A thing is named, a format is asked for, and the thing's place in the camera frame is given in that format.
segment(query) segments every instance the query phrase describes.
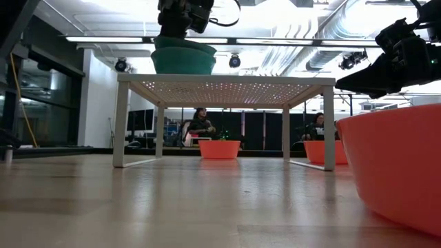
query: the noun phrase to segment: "white table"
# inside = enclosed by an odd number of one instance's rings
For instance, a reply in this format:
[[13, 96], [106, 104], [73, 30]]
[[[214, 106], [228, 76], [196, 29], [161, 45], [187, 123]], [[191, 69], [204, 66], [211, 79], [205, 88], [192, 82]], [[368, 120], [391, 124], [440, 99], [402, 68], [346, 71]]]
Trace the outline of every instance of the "white table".
[[[116, 100], [113, 166], [138, 165], [163, 155], [164, 109], [167, 107], [224, 107], [283, 109], [283, 158], [314, 169], [335, 167], [334, 85], [335, 79], [274, 76], [201, 76], [172, 74], [119, 74]], [[124, 163], [124, 138], [129, 90], [158, 107], [156, 158]], [[322, 94], [325, 118], [325, 166], [316, 167], [290, 158], [289, 110]]]

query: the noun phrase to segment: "spotlight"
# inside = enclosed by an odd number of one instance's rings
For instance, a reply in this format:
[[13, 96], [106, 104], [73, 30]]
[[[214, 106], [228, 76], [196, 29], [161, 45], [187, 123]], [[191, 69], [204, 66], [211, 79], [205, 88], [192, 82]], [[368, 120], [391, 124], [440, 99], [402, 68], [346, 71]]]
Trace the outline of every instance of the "spotlight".
[[364, 52], [352, 52], [349, 55], [343, 56], [343, 61], [338, 65], [338, 67], [342, 70], [350, 70], [365, 59], [367, 59], [366, 50]]
[[239, 55], [233, 54], [232, 57], [229, 59], [228, 64], [229, 64], [230, 68], [238, 68], [240, 66]]
[[132, 66], [127, 62], [126, 58], [119, 58], [118, 62], [115, 64], [115, 70], [117, 72], [128, 72], [132, 71]]

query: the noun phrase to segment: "wooden floor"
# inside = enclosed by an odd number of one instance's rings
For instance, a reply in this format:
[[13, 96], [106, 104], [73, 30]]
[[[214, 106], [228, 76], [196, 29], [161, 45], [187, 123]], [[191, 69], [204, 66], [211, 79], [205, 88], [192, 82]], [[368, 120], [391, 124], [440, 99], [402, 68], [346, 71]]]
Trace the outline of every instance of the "wooden floor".
[[113, 169], [111, 160], [0, 165], [0, 247], [441, 247], [366, 209], [345, 168], [169, 157]]

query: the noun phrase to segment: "orange bowl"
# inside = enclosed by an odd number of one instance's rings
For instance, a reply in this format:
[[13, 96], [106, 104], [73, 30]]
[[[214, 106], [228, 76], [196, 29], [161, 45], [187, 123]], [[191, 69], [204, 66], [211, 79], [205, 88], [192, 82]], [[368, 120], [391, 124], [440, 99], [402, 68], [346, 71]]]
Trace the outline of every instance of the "orange bowl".
[[441, 236], [441, 104], [337, 122], [358, 195], [384, 217]]
[[[325, 142], [305, 141], [303, 142], [306, 156], [311, 163], [325, 164]], [[341, 141], [336, 141], [336, 164], [347, 165], [347, 159]]]
[[199, 141], [201, 155], [206, 159], [235, 159], [240, 141]]

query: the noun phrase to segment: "yellow cable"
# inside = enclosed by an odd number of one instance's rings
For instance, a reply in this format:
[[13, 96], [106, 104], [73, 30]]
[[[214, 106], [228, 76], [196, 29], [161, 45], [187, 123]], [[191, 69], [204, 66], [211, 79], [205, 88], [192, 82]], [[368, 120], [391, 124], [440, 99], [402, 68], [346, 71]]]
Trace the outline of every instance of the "yellow cable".
[[38, 147], [37, 141], [35, 140], [35, 136], [34, 133], [32, 132], [32, 128], [30, 128], [28, 115], [26, 115], [26, 111], [25, 111], [25, 105], [21, 102], [21, 90], [19, 85], [19, 78], [17, 77], [17, 71], [15, 70], [14, 56], [12, 55], [12, 53], [10, 54], [10, 57], [12, 64], [12, 72], [14, 73], [15, 85], [17, 87], [17, 96], [19, 97], [19, 102], [21, 103], [21, 109], [23, 110], [23, 116], [25, 117], [26, 124], [28, 125], [28, 130], [32, 137], [32, 142], [34, 142], [34, 147], [37, 148]]

